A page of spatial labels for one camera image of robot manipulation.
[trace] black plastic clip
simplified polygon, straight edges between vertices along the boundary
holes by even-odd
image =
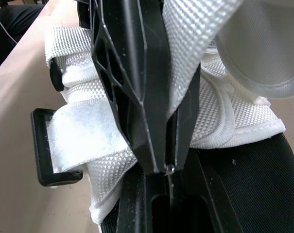
[[[31,114],[35,142],[35,161],[38,180],[43,186],[77,183],[83,178],[80,171],[54,173],[47,133],[47,123],[55,113],[51,109],[35,109]]]
[[[63,85],[63,74],[59,68],[59,66],[56,63],[56,58],[51,59],[51,65],[50,65],[50,77],[51,82],[55,88],[56,91],[63,91],[64,85]]]

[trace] black padding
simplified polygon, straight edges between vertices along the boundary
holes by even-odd
[[[283,134],[200,153],[220,175],[245,233],[294,233],[294,154]]]

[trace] white fabric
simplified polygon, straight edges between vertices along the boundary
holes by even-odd
[[[45,41],[47,65],[57,58],[68,103],[56,111],[48,127],[53,170],[78,167],[89,174],[91,217],[99,224],[118,201],[121,179],[137,160],[117,129],[95,70],[90,31],[55,28]]]
[[[225,67],[248,90],[294,96],[294,0],[248,0],[219,31]]]
[[[173,72],[168,115],[180,104],[210,40],[241,2],[165,1],[163,17]],[[225,42],[222,49],[227,47],[228,41],[222,40],[221,34],[218,42]],[[62,94],[68,102],[55,113],[48,132],[54,171],[79,167],[89,173],[91,216],[100,224],[119,198],[122,176],[136,158],[117,130],[90,49],[89,31],[85,29],[58,28],[47,36],[47,63],[57,57],[66,87]],[[254,94],[251,88],[245,89],[239,73],[232,72],[230,63],[226,70],[215,47],[207,52],[202,60],[201,108],[191,147],[233,147],[285,131],[268,100]]]
[[[269,101],[250,93],[227,74],[217,53],[206,53],[201,66],[200,112],[192,148],[235,147],[285,131]]]
[[[166,0],[163,19],[172,55],[169,112],[184,98],[199,61],[243,0]]]

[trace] black rectangular buckle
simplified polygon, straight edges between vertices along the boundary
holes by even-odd
[[[73,184],[83,178],[83,173],[80,171],[53,172],[46,122],[50,122],[54,113],[54,110],[40,108],[31,113],[36,170],[38,180],[43,186]]]

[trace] cable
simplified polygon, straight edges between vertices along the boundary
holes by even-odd
[[[5,29],[5,27],[1,24],[0,22],[0,25],[1,27],[3,28],[3,30],[5,31],[5,33],[17,44],[16,40],[13,39],[13,37],[11,37],[11,35],[7,32],[7,30]]]

